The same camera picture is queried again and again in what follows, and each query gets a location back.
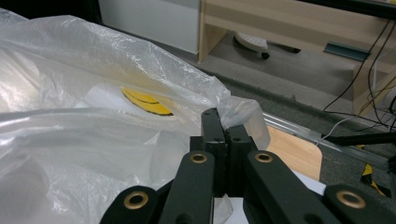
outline black object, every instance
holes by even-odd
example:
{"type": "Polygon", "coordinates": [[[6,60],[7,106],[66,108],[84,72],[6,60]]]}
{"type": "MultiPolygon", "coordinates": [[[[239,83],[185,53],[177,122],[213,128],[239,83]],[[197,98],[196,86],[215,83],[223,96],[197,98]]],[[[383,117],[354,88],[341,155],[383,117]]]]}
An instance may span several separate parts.
{"type": "Polygon", "coordinates": [[[269,59],[269,58],[270,58],[270,54],[269,54],[269,53],[267,53],[267,52],[265,52],[265,53],[262,53],[262,58],[263,58],[264,60],[267,60],[267,59],[269,59]]]}
{"type": "Polygon", "coordinates": [[[103,24],[98,0],[0,0],[0,7],[27,19],[72,15],[103,24]]]}
{"type": "Polygon", "coordinates": [[[396,6],[373,0],[299,0],[396,21],[396,6]]]}
{"type": "Polygon", "coordinates": [[[244,198],[249,223],[393,223],[388,209],[348,186],[330,186],[319,197],[274,153],[257,150],[243,125],[223,131],[216,109],[202,114],[202,135],[191,137],[173,182],[155,191],[123,191],[101,224],[206,224],[214,195],[244,198]]]}

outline wooden board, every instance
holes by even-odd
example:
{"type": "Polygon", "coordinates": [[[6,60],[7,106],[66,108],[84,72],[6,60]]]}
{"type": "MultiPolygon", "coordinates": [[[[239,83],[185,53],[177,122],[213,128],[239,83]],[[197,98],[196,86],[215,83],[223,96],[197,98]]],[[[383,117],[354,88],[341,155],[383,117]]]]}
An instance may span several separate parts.
{"type": "Polygon", "coordinates": [[[271,136],[268,151],[274,152],[290,169],[319,181],[322,154],[317,146],[270,126],[268,131],[271,136]]]}

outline black cable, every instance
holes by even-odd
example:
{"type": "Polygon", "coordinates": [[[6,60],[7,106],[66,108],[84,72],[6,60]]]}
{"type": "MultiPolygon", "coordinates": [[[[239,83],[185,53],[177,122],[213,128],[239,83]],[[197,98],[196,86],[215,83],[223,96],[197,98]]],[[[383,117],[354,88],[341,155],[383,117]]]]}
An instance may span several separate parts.
{"type": "Polygon", "coordinates": [[[368,76],[367,76],[367,83],[368,83],[368,87],[369,87],[370,96],[371,96],[371,99],[372,99],[371,104],[373,104],[373,109],[374,109],[374,112],[375,112],[375,116],[376,116],[376,118],[378,119],[378,121],[379,121],[381,124],[384,124],[384,123],[381,122],[381,120],[379,119],[378,113],[377,113],[377,111],[376,111],[375,100],[374,100],[374,96],[373,96],[373,90],[372,90],[372,88],[371,88],[371,72],[372,72],[372,70],[373,70],[374,64],[376,63],[376,61],[378,61],[378,58],[381,56],[382,50],[383,50],[384,47],[387,45],[387,43],[388,43],[388,41],[389,41],[391,35],[393,34],[393,30],[394,30],[395,26],[396,26],[396,21],[393,23],[392,28],[390,29],[390,31],[389,31],[389,33],[388,33],[388,36],[387,36],[387,38],[385,39],[385,42],[384,42],[384,44],[382,45],[381,49],[380,49],[379,52],[376,54],[376,57],[375,57],[375,59],[373,60],[372,65],[370,66],[369,74],[368,74],[368,76]]]}
{"type": "Polygon", "coordinates": [[[392,102],[390,102],[390,106],[389,106],[389,112],[392,115],[395,115],[395,111],[393,110],[393,107],[395,106],[395,102],[396,102],[396,95],[395,95],[395,97],[393,97],[393,100],[392,100],[392,102]]]}
{"type": "Polygon", "coordinates": [[[395,125],[396,119],[393,120],[392,124],[390,125],[389,132],[393,131],[393,126],[395,125]]]}
{"type": "Polygon", "coordinates": [[[368,121],[370,121],[372,123],[378,123],[378,121],[375,121],[373,119],[367,119],[367,118],[364,118],[364,117],[361,117],[361,116],[358,116],[358,115],[348,114],[348,113],[344,113],[344,112],[327,111],[327,113],[329,113],[329,114],[348,115],[348,116],[353,116],[353,117],[356,117],[356,118],[359,118],[359,119],[365,119],[365,120],[368,120],[368,121]]]}
{"type": "MultiPolygon", "coordinates": [[[[384,34],[385,30],[388,28],[388,25],[390,23],[390,20],[387,21],[387,24],[385,24],[384,28],[382,29],[381,33],[379,34],[379,36],[376,38],[374,44],[370,47],[369,52],[371,52],[373,50],[373,48],[375,47],[376,43],[378,42],[379,38],[381,38],[382,34],[384,34]]],[[[335,98],[335,100],[333,100],[331,103],[329,103],[328,105],[326,105],[326,107],[324,107],[323,111],[324,112],[329,112],[326,111],[326,109],[331,106],[332,104],[334,104],[334,102],[336,102],[337,100],[339,100],[348,90],[349,88],[353,85],[353,83],[355,82],[356,78],[359,76],[359,74],[361,73],[361,69],[363,68],[364,63],[366,62],[366,60],[364,60],[361,63],[361,66],[359,67],[358,73],[356,74],[356,76],[352,79],[352,81],[349,83],[349,85],[346,87],[346,89],[337,97],[335,98]]]]}

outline transparent plastic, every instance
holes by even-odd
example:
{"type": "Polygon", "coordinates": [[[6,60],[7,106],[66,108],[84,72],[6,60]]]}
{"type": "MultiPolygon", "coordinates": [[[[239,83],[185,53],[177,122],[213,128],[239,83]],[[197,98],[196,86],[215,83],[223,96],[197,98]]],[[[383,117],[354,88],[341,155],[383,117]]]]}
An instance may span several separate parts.
{"type": "MultiPolygon", "coordinates": [[[[98,223],[122,190],[175,177],[201,113],[269,144],[257,102],[148,41],[75,17],[26,20],[0,9],[0,220],[98,223]],[[149,94],[173,116],[121,93],[149,94]]],[[[232,208],[217,200],[215,220],[232,208]]]]}

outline wire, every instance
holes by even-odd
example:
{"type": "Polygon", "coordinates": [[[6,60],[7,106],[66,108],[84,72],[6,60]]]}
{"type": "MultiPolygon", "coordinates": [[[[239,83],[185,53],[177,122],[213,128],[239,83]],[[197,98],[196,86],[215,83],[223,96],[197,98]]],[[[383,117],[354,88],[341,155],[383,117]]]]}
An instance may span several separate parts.
{"type": "Polygon", "coordinates": [[[393,126],[395,125],[395,122],[396,122],[396,116],[395,116],[395,119],[392,122],[392,125],[390,125],[390,127],[389,127],[389,132],[390,133],[393,131],[393,126]]]}
{"type": "Polygon", "coordinates": [[[382,123],[382,122],[381,122],[381,120],[379,119],[378,113],[377,113],[377,111],[376,111],[376,107],[375,107],[375,98],[374,98],[374,96],[373,96],[373,90],[372,90],[372,88],[371,88],[371,72],[372,72],[372,70],[373,70],[374,64],[376,63],[376,61],[377,61],[378,58],[380,57],[382,50],[383,50],[384,47],[387,45],[387,43],[388,43],[388,41],[389,41],[389,39],[390,39],[390,36],[393,34],[393,30],[394,30],[395,26],[396,26],[396,22],[393,23],[392,28],[390,29],[390,31],[389,31],[389,33],[388,33],[388,36],[387,36],[387,38],[385,39],[384,44],[382,45],[381,49],[379,50],[378,54],[376,55],[376,57],[375,57],[375,59],[374,59],[372,65],[370,66],[369,74],[368,74],[368,76],[367,76],[367,83],[368,83],[368,88],[369,88],[370,96],[371,96],[371,98],[373,99],[373,100],[372,100],[373,109],[374,109],[374,112],[375,112],[375,116],[376,116],[376,118],[378,119],[378,121],[379,121],[380,123],[382,123]]]}
{"type": "MultiPolygon", "coordinates": [[[[385,57],[385,56],[387,56],[388,54],[390,54],[391,52],[393,52],[394,50],[396,50],[396,45],[395,45],[395,47],[393,47],[392,49],[390,49],[388,52],[386,52],[386,53],[384,53],[383,55],[381,55],[381,56],[379,56],[378,57],[378,61],[380,60],[380,59],[382,59],[383,57],[385,57]]],[[[377,74],[377,68],[376,68],[376,65],[377,65],[377,63],[378,63],[378,61],[375,61],[375,64],[374,64],[374,73],[373,73],[373,90],[375,90],[375,85],[376,85],[376,74],[377,74]]]]}
{"type": "Polygon", "coordinates": [[[336,128],[339,124],[341,124],[341,123],[343,123],[343,122],[345,122],[345,121],[347,121],[347,120],[355,119],[355,118],[356,118],[356,117],[352,117],[352,118],[342,119],[342,120],[338,121],[338,122],[332,127],[332,129],[330,130],[330,132],[329,132],[326,136],[320,138],[320,139],[317,141],[316,146],[318,146],[325,138],[329,137],[329,136],[332,134],[332,132],[335,130],[335,128],[336,128]]]}
{"type": "MultiPolygon", "coordinates": [[[[388,28],[388,25],[390,23],[390,20],[387,21],[387,24],[385,24],[384,28],[382,29],[381,33],[379,34],[379,36],[376,38],[375,42],[373,43],[373,45],[370,47],[369,52],[371,52],[373,50],[373,48],[375,47],[376,43],[378,42],[379,38],[381,38],[382,34],[384,34],[385,30],[388,28]]],[[[358,73],[356,74],[355,77],[353,77],[352,81],[349,83],[349,85],[346,87],[346,89],[337,97],[335,98],[331,103],[329,103],[328,105],[326,105],[326,107],[324,107],[323,111],[324,112],[328,112],[326,111],[326,109],[331,106],[332,104],[334,104],[334,102],[336,102],[337,100],[339,100],[348,90],[349,88],[353,85],[353,83],[355,82],[356,78],[359,76],[359,74],[361,73],[361,69],[363,68],[363,65],[366,61],[364,60],[361,63],[361,66],[359,67],[358,73]]]]}
{"type": "Polygon", "coordinates": [[[326,139],[327,137],[329,137],[329,136],[332,134],[332,132],[335,130],[335,128],[336,128],[339,124],[341,124],[341,123],[343,123],[343,122],[345,122],[345,121],[347,121],[347,120],[352,120],[352,119],[355,119],[355,118],[359,117],[360,114],[361,114],[361,112],[362,112],[370,103],[371,103],[371,102],[367,102],[365,105],[363,105],[363,106],[361,107],[361,111],[359,111],[359,114],[358,114],[358,115],[354,115],[352,118],[342,119],[342,120],[338,121],[334,126],[332,126],[332,129],[329,131],[329,133],[328,133],[327,135],[325,135],[324,137],[320,138],[320,139],[317,141],[317,146],[320,144],[320,142],[322,142],[324,139],[326,139]]]}
{"type": "Polygon", "coordinates": [[[395,112],[396,112],[396,111],[394,111],[394,109],[393,109],[393,107],[395,106],[395,102],[396,102],[396,96],[393,97],[393,100],[392,100],[392,102],[390,103],[390,106],[389,106],[389,112],[390,112],[392,115],[395,115],[395,112]]]}

